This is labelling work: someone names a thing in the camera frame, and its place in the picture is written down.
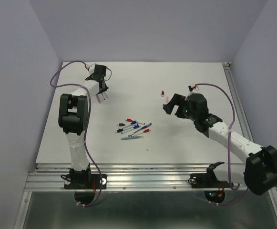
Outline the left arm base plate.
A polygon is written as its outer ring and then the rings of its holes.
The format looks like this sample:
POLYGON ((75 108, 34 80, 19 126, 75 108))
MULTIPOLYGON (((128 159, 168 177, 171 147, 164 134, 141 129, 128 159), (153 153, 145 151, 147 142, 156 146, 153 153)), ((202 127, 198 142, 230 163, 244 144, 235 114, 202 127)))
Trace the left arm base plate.
POLYGON ((66 190, 94 190, 94 189, 106 189, 107 175, 103 174, 102 180, 99 174, 91 174, 90 179, 88 177, 75 177, 71 178, 70 174, 61 175, 64 181, 64 189, 66 190))

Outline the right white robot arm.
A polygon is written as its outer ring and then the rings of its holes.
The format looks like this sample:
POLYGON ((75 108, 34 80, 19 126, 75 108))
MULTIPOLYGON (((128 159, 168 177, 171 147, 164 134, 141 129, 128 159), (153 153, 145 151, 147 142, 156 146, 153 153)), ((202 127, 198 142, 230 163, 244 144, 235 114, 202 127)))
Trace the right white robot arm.
POLYGON ((205 173, 191 174, 188 182, 192 188, 215 188, 228 182, 245 185, 252 193, 261 196, 277 186, 277 150, 261 146, 230 130, 221 118, 208 110, 202 94, 187 97, 174 94, 163 110, 169 115, 177 107, 175 116, 193 121, 196 130, 224 146, 242 164, 225 162, 210 164, 205 173))

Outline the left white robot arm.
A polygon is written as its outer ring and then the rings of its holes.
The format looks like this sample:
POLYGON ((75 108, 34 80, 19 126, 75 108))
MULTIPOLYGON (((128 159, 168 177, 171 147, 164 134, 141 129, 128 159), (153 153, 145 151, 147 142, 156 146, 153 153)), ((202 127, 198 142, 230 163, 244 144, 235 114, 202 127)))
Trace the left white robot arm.
POLYGON ((91 113, 91 96, 86 85, 66 83, 63 86, 76 86, 70 94, 62 94, 59 103, 58 124, 67 137, 71 155, 69 173, 61 175, 65 189, 106 188, 106 176, 92 174, 86 151, 86 133, 91 113))

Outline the light blue highlighter pen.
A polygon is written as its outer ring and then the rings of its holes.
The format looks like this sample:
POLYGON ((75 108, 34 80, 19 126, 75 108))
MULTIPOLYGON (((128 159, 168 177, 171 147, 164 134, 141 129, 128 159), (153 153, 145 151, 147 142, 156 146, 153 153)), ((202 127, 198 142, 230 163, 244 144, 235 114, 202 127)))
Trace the light blue highlighter pen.
POLYGON ((122 137, 121 140, 133 140, 133 139, 140 139, 143 138, 143 136, 128 136, 128 137, 122 137))

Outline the pink highlighter pen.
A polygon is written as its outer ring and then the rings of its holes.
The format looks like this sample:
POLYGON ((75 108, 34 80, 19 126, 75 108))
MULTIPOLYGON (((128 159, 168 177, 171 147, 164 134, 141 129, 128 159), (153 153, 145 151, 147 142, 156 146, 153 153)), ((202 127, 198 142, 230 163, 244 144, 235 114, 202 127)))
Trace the pink highlighter pen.
POLYGON ((98 103, 101 104, 101 100, 100 100, 98 94, 96 94, 95 96, 96 96, 96 99, 97 99, 98 103))

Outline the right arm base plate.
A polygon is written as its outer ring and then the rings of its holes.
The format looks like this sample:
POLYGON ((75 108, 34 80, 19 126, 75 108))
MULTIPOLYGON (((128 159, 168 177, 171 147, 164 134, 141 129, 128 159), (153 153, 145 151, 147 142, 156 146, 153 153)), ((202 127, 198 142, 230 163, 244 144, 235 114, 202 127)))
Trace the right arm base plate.
POLYGON ((219 188, 227 186, 227 182, 219 181, 214 174, 197 173, 191 174, 188 183, 192 188, 219 188))

